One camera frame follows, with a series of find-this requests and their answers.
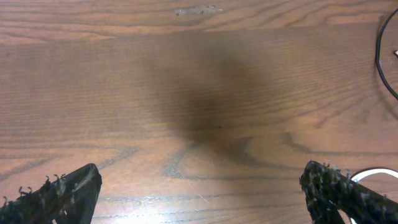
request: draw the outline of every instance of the black cable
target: black cable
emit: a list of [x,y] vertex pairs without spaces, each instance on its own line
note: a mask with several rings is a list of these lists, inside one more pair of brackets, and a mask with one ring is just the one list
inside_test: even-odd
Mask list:
[[398,100],[398,94],[394,91],[394,89],[388,84],[386,77],[384,76],[383,70],[381,69],[380,66],[380,46],[381,46],[381,37],[383,36],[384,29],[386,29],[386,26],[390,19],[398,12],[398,9],[396,9],[383,23],[383,26],[380,28],[379,35],[377,35],[377,41],[376,41],[376,66],[377,70],[379,71],[379,75],[381,78],[381,81],[383,81],[383,84],[386,86],[388,91]]

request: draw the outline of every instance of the wood plank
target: wood plank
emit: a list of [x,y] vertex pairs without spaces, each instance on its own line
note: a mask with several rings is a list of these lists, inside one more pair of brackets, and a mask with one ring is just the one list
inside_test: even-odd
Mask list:
[[[151,19],[193,1],[1,2],[10,12],[1,14],[2,35],[15,37],[0,46],[1,193],[15,199],[21,185],[37,189],[45,175],[94,162],[103,187],[93,223],[310,223],[299,185],[308,160],[398,169],[397,103],[373,64],[373,16],[389,10],[386,2],[370,11],[371,1],[225,1],[236,10],[192,25],[220,32],[177,32],[167,26],[180,21],[168,14]],[[272,13],[257,14],[256,4]],[[125,16],[103,15],[113,12]],[[286,25],[295,21],[289,13],[299,21]],[[241,30],[252,20],[240,16],[256,15],[275,22]],[[116,38],[102,38],[91,29],[99,18],[99,29],[135,19],[163,35],[115,29],[107,34]],[[333,20],[347,22],[324,26]],[[267,29],[285,26],[293,27]],[[64,35],[66,27],[76,34]],[[382,66],[398,88],[391,27]],[[40,35],[25,35],[34,29]],[[398,199],[390,177],[364,185]]]
[[[175,14],[176,9],[207,5],[216,5],[222,12]],[[31,44],[132,34],[324,26],[377,22],[397,6],[388,0],[2,1],[0,33],[13,37],[6,44]]]

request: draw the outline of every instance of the white object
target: white object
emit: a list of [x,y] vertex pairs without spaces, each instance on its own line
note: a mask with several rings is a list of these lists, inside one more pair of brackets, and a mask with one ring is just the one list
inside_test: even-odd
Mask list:
[[[363,178],[373,175],[373,174],[389,174],[395,178],[398,178],[398,172],[390,169],[382,169],[382,168],[377,168],[377,169],[370,169],[370,170],[365,170],[362,172],[357,173],[354,175],[351,180],[358,183],[360,180]],[[355,220],[351,218],[351,223],[356,224]]]

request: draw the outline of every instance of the table surface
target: table surface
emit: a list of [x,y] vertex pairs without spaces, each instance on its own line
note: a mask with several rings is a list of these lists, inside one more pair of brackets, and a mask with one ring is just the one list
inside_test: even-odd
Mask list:
[[[0,193],[93,162],[93,223],[311,223],[309,160],[398,169],[398,102],[374,68],[396,7],[1,1]],[[382,66],[398,88],[396,21]],[[398,199],[392,177],[363,184]]]

